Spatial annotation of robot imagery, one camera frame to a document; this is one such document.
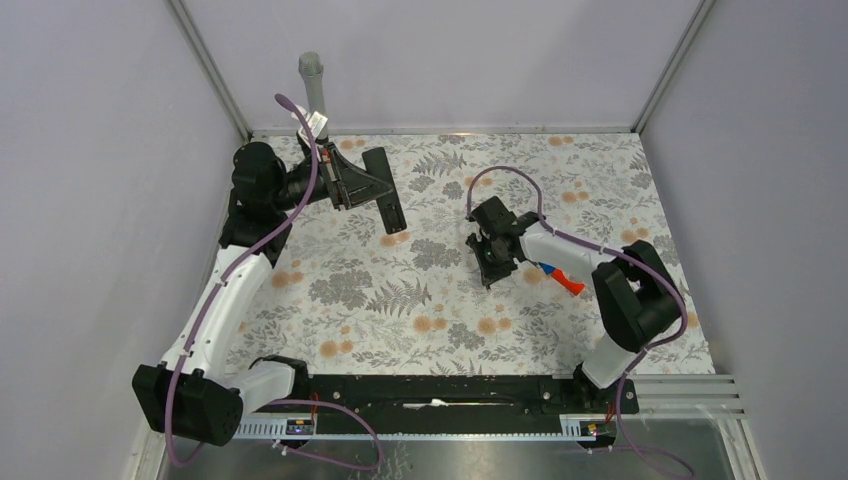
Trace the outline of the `black remote control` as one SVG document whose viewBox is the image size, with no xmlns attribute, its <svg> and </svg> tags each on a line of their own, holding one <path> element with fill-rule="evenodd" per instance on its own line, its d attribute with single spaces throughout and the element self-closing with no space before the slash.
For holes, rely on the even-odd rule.
<svg viewBox="0 0 848 480">
<path fill-rule="evenodd" d="M 380 181 L 376 204 L 385 232 L 393 235 L 404 231 L 407 222 L 386 150 L 383 147 L 370 149 L 362 154 L 362 158 L 366 171 Z"/>
</svg>

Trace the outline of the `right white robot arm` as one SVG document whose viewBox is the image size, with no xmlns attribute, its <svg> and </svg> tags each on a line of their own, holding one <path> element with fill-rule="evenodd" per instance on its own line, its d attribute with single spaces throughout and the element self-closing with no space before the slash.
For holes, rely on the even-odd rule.
<svg viewBox="0 0 848 480">
<path fill-rule="evenodd" d="M 485 287 L 507 278 L 521 262 L 551 267 L 594 293 L 604 334 L 581 362 L 575 402 L 597 412 L 613 398 L 612 385 L 685 309 L 655 248 L 636 241 L 620 251 L 555 229 L 536 212 L 521 216 L 493 196 L 470 211 L 478 233 L 467 239 Z"/>
</svg>

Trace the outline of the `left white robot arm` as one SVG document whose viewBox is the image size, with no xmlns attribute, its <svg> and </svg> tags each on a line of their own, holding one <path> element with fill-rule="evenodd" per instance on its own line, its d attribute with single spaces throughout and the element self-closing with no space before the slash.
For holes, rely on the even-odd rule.
<svg viewBox="0 0 848 480">
<path fill-rule="evenodd" d="M 328 199 L 341 210 L 374 202 L 387 233 L 405 229 L 384 148 L 363 152 L 358 167 L 328 140 L 319 141 L 316 153 L 305 141 L 299 144 L 304 159 L 292 169 L 265 142 L 234 153 L 218 264 L 172 347 L 157 365 L 140 365 L 132 378 L 153 431 L 223 446 L 245 415 L 273 401 L 296 411 L 313 399 L 303 360 L 268 355 L 234 377 L 224 374 L 238 326 L 276 265 L 301 203 Z"/>
</svg>

